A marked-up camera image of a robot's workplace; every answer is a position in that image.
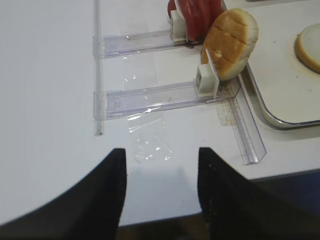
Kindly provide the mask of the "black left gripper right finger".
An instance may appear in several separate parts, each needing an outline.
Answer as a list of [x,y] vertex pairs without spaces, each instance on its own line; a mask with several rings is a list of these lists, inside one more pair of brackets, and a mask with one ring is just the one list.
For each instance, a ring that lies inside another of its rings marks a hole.
[[211,148],[198,151],[197,192],[211,240],[317,240],[320,173],[248,180]]

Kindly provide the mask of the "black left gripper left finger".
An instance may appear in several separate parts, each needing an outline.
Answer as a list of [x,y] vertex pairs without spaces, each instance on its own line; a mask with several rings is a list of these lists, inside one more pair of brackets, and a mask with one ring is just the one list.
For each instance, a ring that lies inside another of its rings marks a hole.
[[127,190],[127,158],[113,149],[87,176],[44,206],[1,225],[2,240],[114,240]]

